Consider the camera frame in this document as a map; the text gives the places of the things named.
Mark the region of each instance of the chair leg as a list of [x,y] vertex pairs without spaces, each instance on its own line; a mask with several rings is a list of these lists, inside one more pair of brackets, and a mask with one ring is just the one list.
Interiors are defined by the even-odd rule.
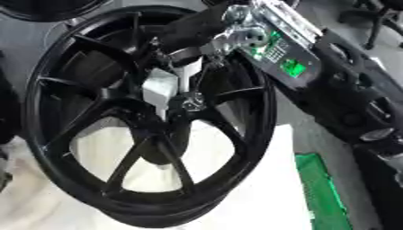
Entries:
[[355,3],[353,4],[354,8],[360,8],[363,5],[363,0],[357,0],[355,1]]
[[388,11],[389,11],[388,7],[383,7],[378,12],[378,17],[373,20],[373,28],[371,31],[371,36],[368,39],[368,42],[364,45],[365,49],[368,49],[368,50],[373,49],[375,40],[380,35],[381,27],[384,24],[384,22],[387,20],[387,19],[385,19],[385,16],[387,15]]
[[391,19],[387,19],[385,20],[385,22],[383,22],[383,24],[385,26],[388,26],[389,28],[391,28],[392,30],[394,30],[396,33],[400,34],[400,36],[403,37],[403,28],[399,26],[396,22],[393,22]]
[[378,35],[380,35],[382,24],[383,24],[382,20],[377,20],[373,24],[373,28],[372,28],[372,31],[371,31],[371,36],[368,39],[368,42],[364,45],[365,49],[367,49],[367,50],[373,49],[374,44],[375,44],[375,40],[378,38]]

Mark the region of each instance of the black machine part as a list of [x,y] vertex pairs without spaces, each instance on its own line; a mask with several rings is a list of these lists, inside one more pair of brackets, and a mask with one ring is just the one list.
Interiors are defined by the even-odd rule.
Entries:
[[403,89],[377,63],[332,31],[312,51],[322,73],[307,87],[279,88],[317,123],[355,148],[403,153]]
[[[188,46],[192,49],[182,52],[183,56],[201,55],[194,47],[201,47],[206,40],[214,38],[215,32],[226,30],[224,14],[218,16],[218,13],[229,4],[216,5],[168,25],[167,29],[175,31],[176,27],[178,32],[161,35],[164,50]],[[203,22],[203,19],[209,22],[209,27],[196,26],[195,22]],[[269,26],[279,28],[275,23]],[[188,28],[192,31],[190,34],[185,33]],[[403,153],[403,89],[385,70],[330,30],[317,36],[309,49],[303,49],[292,39],[287,42],[292,47],[276,64],[256,61],[250,53],[244,54],[299,108],[315,117],[317,123],[336,137],[376,155]],[[299,61],[310,60],[313,65],[303,74],[290,77],[281,71],[280,64],[292,57]]]
[[10,142],[21,131],[20,102],[17,93],[0,68],[0,145]]
[[0,13],[32,22],[57,22],[89,13],[107,0],[0,0]]

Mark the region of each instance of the white cloth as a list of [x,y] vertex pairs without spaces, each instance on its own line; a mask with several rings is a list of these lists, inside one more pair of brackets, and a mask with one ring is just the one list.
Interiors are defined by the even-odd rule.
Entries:
[[[196,181],[209,176],[229,158],[231,144],[215,128],[193,126],[184,163]],[[200,149],[201,142],[210,142]],[[83,165],[105,179],[131,145],[125,128],[105,128],[78,141]],[[138,229],[116,222],[53,185],[33,161],[21,140],[14,140],[10,170],[14,181],[0,194],[2,230],[124,230]],[[125,187],[160,190],[179,186],[170,167],[140,161],[130,170]],[[144,184],[154,186],[142,187]],[[209,214],[172,229],[311,229],[300,178],[294,163],[292,128],[278,127],[266,156],[249,177]]]

